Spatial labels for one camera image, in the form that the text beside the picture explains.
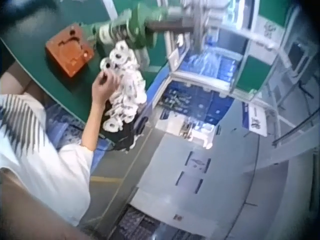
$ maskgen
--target white sign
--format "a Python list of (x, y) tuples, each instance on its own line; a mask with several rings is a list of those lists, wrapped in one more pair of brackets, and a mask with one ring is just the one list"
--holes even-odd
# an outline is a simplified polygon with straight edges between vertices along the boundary
[[(281, 44), (285, 34), (285, 29), (263, 16), (258, 16), (254, 32)], [(268, 65), (272, 65), (277, 57), (277, 53), (275, 51), (254, 41), (250, 44), (249, 55)]]
[(242, 126), (261, 136), (268, 136), (265, 110), (253, 104), (242, 103)]

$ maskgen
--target machinery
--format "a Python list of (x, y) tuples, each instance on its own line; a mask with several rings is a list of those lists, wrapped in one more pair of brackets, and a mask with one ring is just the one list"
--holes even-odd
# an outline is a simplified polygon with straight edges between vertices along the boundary
[[(296, 126), (280, 116), (278, 108), (287, 96), (288, 88), (281, 87), (284, 79), (296, 85), (302, 76), (315, 73), (310, 63), (319, 51), (317, 38), (308, 31), (310, 24), (299, 6), (289, 0), (158, 0), (157, 4), (150, 9), (140, 3), (108, 22), (81, 23), (84, 38), (98, 52), (107, 52), (105, 48), (124, 40), (129, 48), (145, 53), (156, 45), (157, 33), (164, 33), (169, 70), (161, 76), (153, 103), (168, 103), (166, 110), (203, 122), (201, 128), (215, 126), (210, 131), (219, 135), (219, 121), (233, 100), (243, 102), (246, 123), (242, 126), (273, 138), (275, 149), (266, 166), (319, 145), (319, 125), (301, 130), (319, 109)], [(296, 26), (303, 27), (294, 31)], [(209, 55), (212, 58), (207, 62), (212, 64), (201, 69)], [(137, 59), (141, 68), (149, 64), (147, 56)], [(292, 128), (284, 135), (283, 124)], [(186, 140), (192, 137), (191, 127), (190, 122), (183, 122), (178, 129), (181, 138), (173, 139), (175, 145), (192, 149)], [(299, 138), (284, 143), (297, 132)], [(170, 143), (158, 147), (169, 149)], [(221, 236), (216, 239), (227, 239), (232, 227), (219, 226), (209, 214), (214, 196), (207, 193), (215, 177), (210, 152), (198, 148), (180, 152), (178, 147), (176, 151), (174, 161), (171, 152), (153, 158), (110, 239), (209, 239), (217, 233)]]

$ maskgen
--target white plastic part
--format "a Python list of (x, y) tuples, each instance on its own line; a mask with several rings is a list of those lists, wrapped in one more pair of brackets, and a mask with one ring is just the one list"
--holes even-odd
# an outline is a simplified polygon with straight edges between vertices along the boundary
[(135, 119), (139, 105), (147, 101), (146, 81), (138, 70), (134, 51), (128, 48), (125, 41), (117, 42), (109, 57), (102, 59), (100, 69), (106, 68), (113, 69), (118, 74), (120, 85), (109, 98), (112, 108), (105, 116), (110, 118), (102, 127), (107, 132), (116, 133), (123, 129), (123, 122), (131, 123)]

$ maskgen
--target green panel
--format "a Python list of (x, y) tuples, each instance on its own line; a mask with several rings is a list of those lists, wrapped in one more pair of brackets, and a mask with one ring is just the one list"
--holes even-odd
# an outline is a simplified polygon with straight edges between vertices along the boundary
[(284, 27), (291, 5), (290, 0), (260, 0), (259, 15)]
[(251, 90), (259, 90), (265, 81), (271, 66), (248, 56), (241, 77), (236, 85), (237, 89), (249, 93)]

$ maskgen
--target metal frame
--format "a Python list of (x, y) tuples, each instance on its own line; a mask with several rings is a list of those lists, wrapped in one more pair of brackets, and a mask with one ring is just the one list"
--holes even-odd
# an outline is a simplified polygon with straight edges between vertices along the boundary
[[(168, 5), (168, 0), (157, 0), (157, 2), (158, 2), (159, 6), (170, 7)], [(282, 41), (281, 41), (281, 43), (276, 43), (276, 42), (270, 40), (269, 38), (266, 38), (266, 37), (261, 36), (261, 35), (254, 32), (254, 30), (256, 28), (258, 13), (259, 13), (259, 6), (260, 6), (260, 1), (255, 0), (254, 1), (254, 9), (253, 9), (253, 17), (252, 17), (253, 19), (252, 19), (252, 24), (251, 24), (250, 29), (236, 29), (235, 27), (229, 26), (227, 24), (222, 24), (221, 22), (213, 19), (212, 17), (209, 17), (209, 20), (207, 21), (207, 25), (209, 27), (215, 27), (217, 29), (224, 29), (224, 30), (227, 30), (229, 32), (243, 36), (248, 39), (246, 50), (243, 55), (238, 54), (238, 53), (236, 54), (234, 52), (228, 51), (227, 49), (219, 49), (219, 48), (215, 49), (219, 54), (221, 54), (223, 56), (235, 59), (236, 61), (242, 60), (240, 68), (239, 68), (239, 73), (238, 73), (236, 79), (234, 79), (234, 81), (231, 83), (225, 82), (223, 80), (216, 79), (216, 78), (202, 76), (202, 75), (199, 75), (196, 73), (184, 72), (184, 71), (177, 70), (179, 65), (181, 64), (181, 62), (183, 60), (182, 58), (184, 56), (179, 58), (179, 54), (177, 54), (177, 49), (174, 46), (173, 34), (165, 33), (165, 36), (164, 36), (165, 46), (166, 46), (168, 61), (170, 64), (171, 73), (170, 73), (170, 76), (162, 83), (161, 87), (159, 88), (159, 91), (157, 92), (156, 97), (155, 97), (152, 105), (155, 106), (157, 104), (161, 95), (163, 94), (166, 87), (168, 86), (168, 84), (171, 81), (178, 81), (178, 82), (182, 82), (182, 83), (192, 84), (192, 85), (203, 87), (205, 89), (210, 89), (210, 90), (222, 93), (224, 95), (235, 98), (239, 101), (260, 106), (260, 107), (264, 108), (267, 111), (267, 113), (271, 112), (271, 115), (275, 117), (275, 123), (274, 123), (275, 124), (275, 126), (274, 126), (275, 127), (275, 129), (274, 129), (275, 130), (275, 134), (274, 134), (275, 142), (274, 143), (275, 143), (275, 147), (279, 148), (281, 146), (281, 140), (277, 140), (277, 139), (281, 138), (280, 121), (285, 123), (286, 125), (290, 126), (291, 128), (295, 128), (296, 126), (294, 126), (287, 119), (285, 119), (284, 117), (279, 115), (276, 98), (275, 98), (273, 91), (270, 90), (270, 86), (268, 84), (268, 81), (275, 71), (275, 65), (276, 65), (275, 63), (277, 63), (277, 61), (279, 61), (279, 60), (282, 61), (282, 64), (287, 69), (290, 69), (292, 66), (291, 61), (290, 61), (286, 51), (284, 50), (284, 47), (288, 43), (288, 38), (290, 36), (294, 22), (297, 19), (299, 13), (301, 12), (301, 9), (300, 9), (300, 7), (298, 7), (296, 5), (292, 6), (292, 11), (287, 16), (287, 21), (286, 21), (287, 24), (286, 24), (286, 29), (285, 29)], [(238, 83), (239, 77), (244, 69), (247, 58), (249, 56), (249, 48), (250, 48), (252, 41), (262, 43), (266, 47), (273, 49), (277, 53), (277, 57), (274, 61), (274, 64), (272, 65), (271, 70), (270, 70), (267, 78), (265, 79), (265, 81), (262, 84), (260, 91), (259, 91), (259, 93), (260, 93), (263, 89), (264, 90), (267, 89), (268, 98), (270, 100), (269, 102), (266, 102), (263, 99), (263, 97), (259, 96), (258, 92), (247, 93), (247, 92), (244, 92), (240, 89), (236, 89), (236, 85)], [(306, 132), (302, 131), (301, 129), (298, 129), (297, 132), (299, 132), (301, 136), (304, 136), (306, 134)]]

